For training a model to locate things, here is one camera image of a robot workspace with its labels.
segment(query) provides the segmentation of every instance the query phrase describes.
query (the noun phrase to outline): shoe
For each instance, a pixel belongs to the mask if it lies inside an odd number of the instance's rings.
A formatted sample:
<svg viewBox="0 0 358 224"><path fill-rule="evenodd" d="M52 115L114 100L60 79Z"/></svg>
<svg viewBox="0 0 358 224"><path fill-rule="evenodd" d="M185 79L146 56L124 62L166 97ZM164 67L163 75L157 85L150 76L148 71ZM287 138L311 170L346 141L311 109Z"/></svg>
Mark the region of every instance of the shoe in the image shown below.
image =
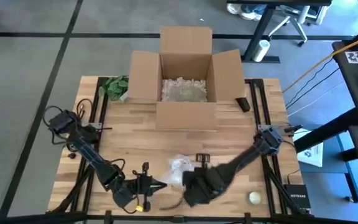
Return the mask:
<svg viewBox="0 0 358 224"><path fill-rule="evenodd" d="M226 8L233 15L241 13L241 4L226 4Z"/></svg>
<svg viewBox="0 0 358 224"><path fill-rule="evenodd" d="M255 13L255 21L259 21L262 18L262 15Z"/></svg>
<svg viewBox="0 0 358 224"><path fill-rule="evenodd" d="M254 13L254 12L251 12L251 13L242 12L242 13L240 13L240 17L242 19L245 19L245 20L254 20L255 17L256 17L256 13Z"/></svg>

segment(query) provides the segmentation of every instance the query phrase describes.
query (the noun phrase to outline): office chair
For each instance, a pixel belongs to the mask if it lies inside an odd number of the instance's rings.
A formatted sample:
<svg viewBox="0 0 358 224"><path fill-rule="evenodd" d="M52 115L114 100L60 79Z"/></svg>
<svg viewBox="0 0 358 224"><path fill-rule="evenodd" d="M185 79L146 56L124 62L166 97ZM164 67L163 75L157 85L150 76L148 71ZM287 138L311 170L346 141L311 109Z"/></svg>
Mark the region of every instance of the office chair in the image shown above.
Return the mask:
<svg viewBox="0 0 358 224"><path fill-rule="evenodd" d="M302 47L302 45L308 40L308 37L306 36L301 25L305 22L308 26L312 24L320 25L326 16L328 7L329 6L280 6L279 10L286 15L286 18L268 34L268 40L270 41L272 39L272 35L279 28L290 22L303 39L298 44L299 47Z"/></svg>

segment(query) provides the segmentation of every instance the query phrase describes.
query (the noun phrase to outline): table leg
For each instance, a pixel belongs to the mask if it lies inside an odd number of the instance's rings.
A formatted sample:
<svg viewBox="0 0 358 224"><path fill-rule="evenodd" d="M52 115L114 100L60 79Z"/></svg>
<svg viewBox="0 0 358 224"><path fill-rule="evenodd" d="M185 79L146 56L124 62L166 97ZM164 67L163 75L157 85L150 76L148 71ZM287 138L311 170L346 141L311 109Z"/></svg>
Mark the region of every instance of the table leg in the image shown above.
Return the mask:
<svg viewBox="0 0 358 224"><path fill-rule="evenodd" d="M296 151L301 152L346 131L350 125L358 125L358 110L353 108L332 121L313 130L294 142Z"/></svg>
<svg viewBox="0 0 358 224"><path fill-rule="evenodd" d="M276 8L275 6L267 5L267 7L264 11L264 14L262 15L262 18L260 19L258 26L256 27L254 36L252 37L251 41L249 42L246 52L241 56L241 60L243 62L255 62L254 60L251 59L252 54L255 52L255 49L257 48L259 41L262 39L262 36L266 30L266 27L269 24L269 21L271 20L271 18L273 16L275 8ZM265 56L261 62L262 63L280 63L280 59L279 59L279 57L275 57L275 56Z"/></svg>
<svg viewBox="0 0 358 224"><path fill-rule="evenodd" d="M341 156L345 162L358 159L358 153L355 148L341 152Z"/></svg>

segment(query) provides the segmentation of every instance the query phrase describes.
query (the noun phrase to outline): wooden table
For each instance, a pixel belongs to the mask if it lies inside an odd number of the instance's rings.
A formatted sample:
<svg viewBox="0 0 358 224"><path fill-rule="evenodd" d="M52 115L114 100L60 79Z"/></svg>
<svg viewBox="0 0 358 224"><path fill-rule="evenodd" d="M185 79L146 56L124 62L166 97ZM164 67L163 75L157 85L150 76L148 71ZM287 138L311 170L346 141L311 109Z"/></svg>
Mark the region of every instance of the wooden table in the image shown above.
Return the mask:
<svg viewBox="0 0 358 224"><path fill-rule="evenodd" d="M83 98L93 99L97 80L98 77L81 78L76 103ZM288 122L279 81L277 79L264 79L264 82L272 124ZM249 85L244 84L244 86L247 99L252 106ZM260 103L259 91L257 91L257 96ZM264 116L261 103L259 107L263 124ZM84 120L87 121L90 107L88 106L85 109ZM177 154L189 156L195 166L201 165L195 162L195 154L199 152L211 154L212 165L228 162L253 143L252 138L255 134L254 113L252 109L243 113L235 101L218 103L216 110L218 127L215 131L163 131L155 128L155 104L109 101L104 127L112 127L112 130L103 131L99 148L100 154L106 160L125 159L124 173L127 179L135 178L132 170L141 172L143 162L149 162L149 175L157 180L163 180L169 171L168 160ZM81 157L77 156L75 159L70 159L67 157L68 154L69 152L66 149L62 151L48 205L49 210L57 207L75 184ZM294 148L290 144L283 143L280 147L278 160L283 182L286 182L287 175L299 169ZM303 184L300 172L291 175L290 179L292 184ZM260 205L251 205L247 201L248 194L253 191L261 194L262 203ZM150 212L137 212L133 215L243 217L244 212L249 212L252 217L270 216L260 158L240 171L227 192L209 205L197 205L190 208L187 204L182 203L174 210L160 211L158 209L177 203L181 194L182 189L180 187L169 185L149 198L152 205ZM279 212L278 194L274 185L273 194L276 211ZM82 198L83 195L80 195L79 205L81 206ZM128 211L135 209L135 200L126 209ZM95 178L88 213L90 215L104 215L106 210L111 210L113 215L128 215L114 203L111 192L105 192Z"/></svg>

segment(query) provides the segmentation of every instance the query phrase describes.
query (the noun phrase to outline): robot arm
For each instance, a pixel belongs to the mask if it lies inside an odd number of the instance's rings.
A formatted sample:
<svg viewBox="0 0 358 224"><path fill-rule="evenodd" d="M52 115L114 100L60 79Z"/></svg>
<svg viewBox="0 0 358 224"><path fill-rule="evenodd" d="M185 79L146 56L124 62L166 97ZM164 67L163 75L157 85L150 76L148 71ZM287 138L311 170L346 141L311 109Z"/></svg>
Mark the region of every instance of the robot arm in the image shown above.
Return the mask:
<svg viewBox="0 0 358 224"><path fill-rule="evenodd" d="M222 195L232 183L237 172L262 154L275 154L283 138L271 126L259 129L254 136L253 145L227 164L220 164L201 172L184 172L183 185L186 186L183 197L193 207L207 204Z"/></svg>

